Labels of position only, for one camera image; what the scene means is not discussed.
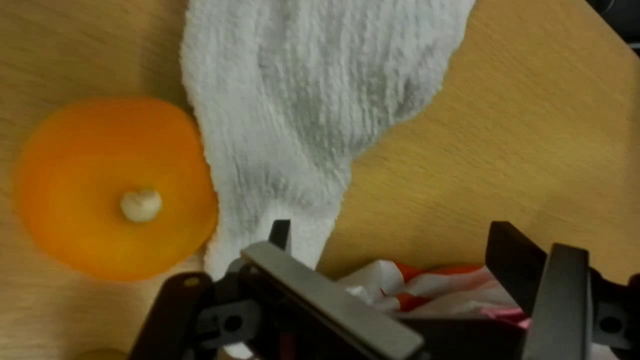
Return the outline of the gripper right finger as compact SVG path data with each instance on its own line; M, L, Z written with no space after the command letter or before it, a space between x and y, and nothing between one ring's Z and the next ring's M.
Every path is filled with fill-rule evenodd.
M546 252L508 221L490 224L485 262L530 318L519 360L593 360L593 344L640 360L640 273L611 282L589 251L554 243Z

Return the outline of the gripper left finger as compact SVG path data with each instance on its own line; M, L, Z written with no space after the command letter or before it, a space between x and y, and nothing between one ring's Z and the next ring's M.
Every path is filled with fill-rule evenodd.
M244 346L255 360L426 360L414 330L291 255L291 222L247 246L223 278L164 281L127 360L219 360Z

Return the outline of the red and white plastic wrapper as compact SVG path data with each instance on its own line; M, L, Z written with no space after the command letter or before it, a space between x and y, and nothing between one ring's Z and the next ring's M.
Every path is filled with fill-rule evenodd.
M420 269L374 260L338 284L380 312L409 319L471 316L527 328L530 317L485 265Z

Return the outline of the white towel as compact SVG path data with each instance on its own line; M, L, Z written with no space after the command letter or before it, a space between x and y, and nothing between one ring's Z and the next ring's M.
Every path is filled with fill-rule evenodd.
M316 268L352 162L441 90L475 0L189 0L182 82L219 220L204 269L290 220Z

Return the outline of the orange round disc, white knob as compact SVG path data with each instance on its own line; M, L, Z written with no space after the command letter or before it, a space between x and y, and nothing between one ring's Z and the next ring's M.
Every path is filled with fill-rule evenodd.
M169 270L218 223L195 121L150 97L85 99L51 114L26 141L13 197L42 251L108 281Z

